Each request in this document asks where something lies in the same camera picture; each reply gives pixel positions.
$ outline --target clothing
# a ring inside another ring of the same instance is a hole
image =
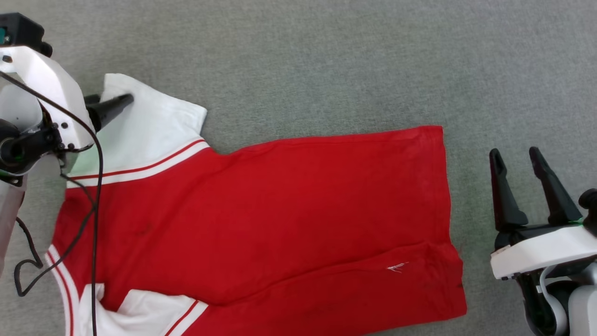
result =
[[[107,75],[103,99],[123,93],[135,103],[99,133],[106,334],[361,335],[465,314],[440,127],[220,155],[199,135],[205,109]],[[94,155],[71,173],[92,195]],[[90,209],[69,183],[49,262]],[[69,335],[90,335],[92,233],[55,272]]]

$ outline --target gray fabric surface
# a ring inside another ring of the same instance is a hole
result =
[[[54,59],[84,93],[99,92],[104,73],[122,72],[206,107],[202,134],[220,152],[443,125],[451,237],[464,260],[469,311],[380,335],[531,334],[516,284],[493,279],[489,265],[491,148],[500,148],[531,222],[545,222],[547,206],[530,146],[541,148],[573,198],[597,187],[591,0],[3,0],[6,11],[45,27]],[[30,179],[20,216],[40,250],[63,188],[57,178]],[[0,279],[0,335],[61,335],[52,276],[26,298],[15,293],[12,268],[27,257],[16,228]]]

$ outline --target loose white thread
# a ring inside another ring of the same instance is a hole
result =
[[[390,266],[387,269],[390,270],[390,271],[392,271],[392,272],[402,273],[401,272],[401,270],[402,270],[401,267],[404,266],[404,265],[406,265],[406,264],[408,264],[408,261],[407,262],[403,262],[402,264]]]

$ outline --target robotic arm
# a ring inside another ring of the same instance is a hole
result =
[[[130,95],[102,103],[97,95],[83,97],[75,80],[49,58],[52,48],[42,42],[43,35],[40,25],[19,13],[0,14],[0,75],[19,84],[6,74],[18,75],[45,98],[15,85],[0,91],[0,276],[27,173],[42,157],[53,155],[65,162],[67,152],[90,148],[92,133],[133,101]]]
[[[528,225],[506,180],[500,152],[490,152],[491,185],[498,235],[491,268],[496,279],[515,280],[522,290],[527,323],[538,336],[597,336],[597,190],[578,201],[582,215],[537,147],[529,150],[550,215]]]

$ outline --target white fabric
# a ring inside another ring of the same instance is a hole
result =
[[[105,173],[149,166],[180,146],[201,139],[205,108],[158,92],[126,75],[106,74],[102,101],[126,93],[131,93],[135,101],[97,134]],[[97,149],[93,147],[80,153],[70,175],[96,175],[98,164]]]
[[[97,334],[110,336],[175,336],[205,311],[207,305],[184,295],[171,297],[155,292],[131,290],[118,311],[102,307],[104,284],[96,284]],[[79,303],[80,333],[93,334],[91,325],[91,285],[85,286]]]

